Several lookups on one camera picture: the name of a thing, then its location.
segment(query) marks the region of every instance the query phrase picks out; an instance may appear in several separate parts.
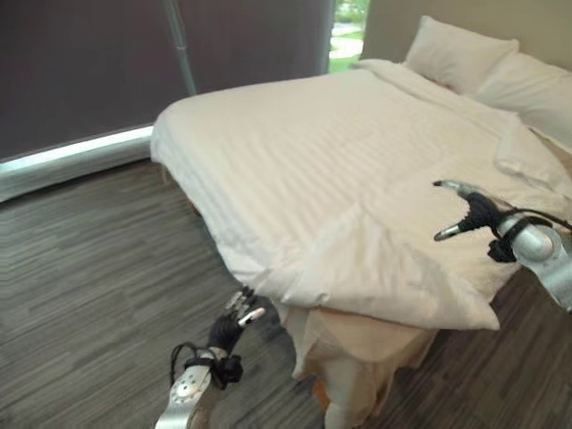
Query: grass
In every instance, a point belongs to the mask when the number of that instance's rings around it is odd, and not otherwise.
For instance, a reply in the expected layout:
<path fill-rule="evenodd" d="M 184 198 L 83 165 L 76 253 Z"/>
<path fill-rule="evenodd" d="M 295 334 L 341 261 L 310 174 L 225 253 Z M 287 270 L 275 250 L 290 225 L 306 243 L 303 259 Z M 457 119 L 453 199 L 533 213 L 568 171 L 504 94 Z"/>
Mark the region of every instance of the grass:
<path fill-rule="evenodd" d="M 360 40 L 363 40 L 364 32 L 363 31 L 354 31 L 351 33 L 341 34 L 338 36 L 338 38 L 358 38 Z M 335 51 L 335 50 L 336 50 L 336 47 L 330 45 L 330 52 Z M 350 64 L 354 63 L 358 59 L 359 59 L 359 55 L 354 55 L 354 56 L 351 56 L 349 58 L 331 59 L 330 60 L 329 73 L 343 72 L 344 70 L 347 70 L 349 68 Z"/>
<path fill-rule="evenodd" d="M 346 33 L 338 36 L 340 38 L 358 38 L 359 40 L 364 39 L 364 32 L 363 31 L 354 31 L 353 33 Z"/>
<path fill-rule="evenodd" d="M 330 73 L 343 72 L 349 68 L 349 65 L 359 59 L 359 55 L 349 58 L 336 58 L 330 60 Z"/>

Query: window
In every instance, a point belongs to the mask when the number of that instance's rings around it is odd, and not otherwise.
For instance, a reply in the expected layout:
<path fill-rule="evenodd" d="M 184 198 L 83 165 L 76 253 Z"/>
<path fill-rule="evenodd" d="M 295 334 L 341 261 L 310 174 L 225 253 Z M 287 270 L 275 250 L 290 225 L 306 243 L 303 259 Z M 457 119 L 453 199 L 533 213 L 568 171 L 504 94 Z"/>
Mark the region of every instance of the window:
<path fill-rule="evenodd" d="M 369 0 L 338 0 L 330 42 L 330 73 L 347 70 L 364 46 Z"/>

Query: white pillow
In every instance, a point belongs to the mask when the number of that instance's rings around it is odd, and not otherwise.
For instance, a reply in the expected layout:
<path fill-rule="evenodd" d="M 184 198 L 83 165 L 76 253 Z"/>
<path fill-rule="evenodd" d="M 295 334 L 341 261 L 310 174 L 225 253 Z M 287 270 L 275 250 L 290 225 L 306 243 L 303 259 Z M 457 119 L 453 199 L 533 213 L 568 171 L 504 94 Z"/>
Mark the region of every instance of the white pillow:
<path fill-rule="evenodd" d="M 517 112 L 522 122 L 572 154 L 572 73 L 518 54 L 501 61 L 474 99 Z"/>
<path fill-rule="evenodd" d="M 488 38 L 423 16 L 406 66 L 458 94 L 471 94 L 502 58 L 517 51 L 516 40 Z"/>

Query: white bedding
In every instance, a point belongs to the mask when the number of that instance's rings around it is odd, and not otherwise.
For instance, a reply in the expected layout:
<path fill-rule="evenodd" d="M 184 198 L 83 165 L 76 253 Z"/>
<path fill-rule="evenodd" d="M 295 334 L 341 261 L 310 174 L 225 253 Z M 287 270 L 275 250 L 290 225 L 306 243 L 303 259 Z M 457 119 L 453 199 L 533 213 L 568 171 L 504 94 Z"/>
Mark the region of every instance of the white bedding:
<path fill-rule="evenodd" d="M 358 67 L 181 100 L 159 116 L 152 157 L 259 294 L 419 327 L 498 328 L 488 302 L 517 266 L 488 258 L 489 231 L 433 242 L 467 206 L 432 182 L 570 216 L 569 177 L 514 114 L 398 64 Z"/>

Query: floor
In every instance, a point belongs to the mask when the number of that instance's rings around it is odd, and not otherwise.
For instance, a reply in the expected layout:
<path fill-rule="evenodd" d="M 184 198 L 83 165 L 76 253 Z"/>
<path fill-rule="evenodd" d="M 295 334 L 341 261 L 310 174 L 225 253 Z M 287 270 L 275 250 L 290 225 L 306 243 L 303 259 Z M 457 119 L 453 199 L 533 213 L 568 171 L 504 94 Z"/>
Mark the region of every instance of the floor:
<path fill-rule="evenodd" d="M 143 162 L 5 204 L 0 224 L 0 427 L 152 426 L 171 347 L 204 342 L 236 285 L 183 194 Z M 572 318 L 524 272 L 494 307 L 499 332 L 441 332 L 366 428 L 572 428 Z M 212 427 L 320 427 L 276 314 L 236 351 Z"/>

